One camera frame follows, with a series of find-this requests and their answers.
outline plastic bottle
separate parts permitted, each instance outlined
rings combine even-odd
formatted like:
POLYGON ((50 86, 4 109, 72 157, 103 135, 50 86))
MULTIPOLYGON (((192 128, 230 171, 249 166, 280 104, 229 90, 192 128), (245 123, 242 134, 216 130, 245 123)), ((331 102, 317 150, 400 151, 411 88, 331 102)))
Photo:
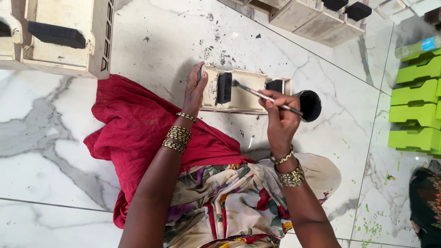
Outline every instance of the plastic bottle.
POLYGON ((433 36, 424 39, 416 44, 405 45, 395 50, 395 57, 397 59, 404 59, 418 53, 431 51, 441 47, 441 36, 433 36))

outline woman's left hand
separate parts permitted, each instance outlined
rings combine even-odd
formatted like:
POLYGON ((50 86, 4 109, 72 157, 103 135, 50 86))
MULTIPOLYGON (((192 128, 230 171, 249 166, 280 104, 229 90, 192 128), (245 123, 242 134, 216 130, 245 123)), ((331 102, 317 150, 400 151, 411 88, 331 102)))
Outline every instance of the woman's left hand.
POLYGON ((201 80, 197 83, 199 70, 204 64, 205 62, 201 61, 195 65, 187 77, 187 87, 185 89, 185 99, 182 112, 191 115, 194 118, 198 117, 199 109, 202 105, 203 92, 208 83, 208 73, 205 71, 202 73, 201 80))

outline woman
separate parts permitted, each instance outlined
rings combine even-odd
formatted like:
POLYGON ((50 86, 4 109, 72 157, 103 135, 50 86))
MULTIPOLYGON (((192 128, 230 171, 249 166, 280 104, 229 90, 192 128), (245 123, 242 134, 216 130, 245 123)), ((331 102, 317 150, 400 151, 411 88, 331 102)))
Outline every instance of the woman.
POLYGON ((124 228, 119 247, 269 248, 278 247, 290 228, 303 247, 340 247, 321 207, 340 185, 340 172, 327 158, 294 153, 291 141, 299 116, 278 108, 287 104, 300 109, 299 99, 262 91, 275 99, 274 103, 262 99, 259 103, 268 111, 268 140, 277 172, 269 159, 251 163, 240 156, 236 141, 231 143, 231 138, 202 121, 194 124, 208 82, 204 72, 196 83, 203 64, 197 64, 187 78, 180 113, 123 77, 112 75, 106 83, 98 82, 92 111, 107 125, 85 143, 95 158, 112 159, 120 178, 122 191, 114 211, 115 224, 124 228), (130 84, 118 88, 115 82, 130 84), (139 103, 146 98, 154 101, 139 103), (139 120, 145 116, 153 117, 139 120), (164 124, 167 118, 174 123, 164 124), (151 129, 143 138, 139 132, 146 128, 151 129), (145 146, 151 147, 139 151, 145 146), (152 150, 157 151, 152 159, 139 162, 140 154, 152 150))

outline woman's arm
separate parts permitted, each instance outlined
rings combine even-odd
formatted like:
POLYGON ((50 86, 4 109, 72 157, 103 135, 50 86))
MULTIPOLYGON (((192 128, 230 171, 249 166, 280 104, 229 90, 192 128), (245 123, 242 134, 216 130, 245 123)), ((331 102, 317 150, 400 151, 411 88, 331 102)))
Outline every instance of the woman's arm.
MULTIPOLYGON (((203 64, 204 62, 197 64, 187 78, 182 112, 193 117, 198 116, 202 104, 202 93, 208 82, 208 74, 204 72, 201 81, 196 84, 197 73, 203 64)), ((178 117, 173 126, 190 130, 193 121, 178 117)), ((119 248, 162 247, 168 208, 181 160, 182 153, 179 151, 168 147, 161 147, 158 150, 130 204, 119 248)))
MULTIPOLYGON (((262 90, 262 93, 275 99, 274 103, 262 99, 259 103, 268 111, 268 141, 271 151, 275 159, 281 159, 291 151, 292 138, 299 127, 300 116, 279 109, 278 106, 287 104, 300 110, 300 101, 298 97, 286 96, 272 90, 262 90)), ((281 173, 289 173, 296 168, 297 160, 294 156, 277 165, 277 170, 281 173)), ((306 181, 297 187, 284 186, 283 193, 292 226, 302 247, 340 247, 323 208, 306 181)))

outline red cloth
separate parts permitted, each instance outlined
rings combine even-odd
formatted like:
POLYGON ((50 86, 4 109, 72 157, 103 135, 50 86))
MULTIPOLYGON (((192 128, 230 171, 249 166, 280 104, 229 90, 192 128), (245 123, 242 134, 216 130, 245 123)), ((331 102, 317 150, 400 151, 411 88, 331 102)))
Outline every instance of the red cloth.
MULTIPOLYGON (((136 188, 181 109, 139 84, 119 75, 98 80, 93 116, 106 125, 87 136, 90 155, 111 160, 121 192, 113 222, 124 228, 136 188)), ((202 120, 193 125, 180 172, 194 166, 254 162, 240 155, 239 143, 202 120)))

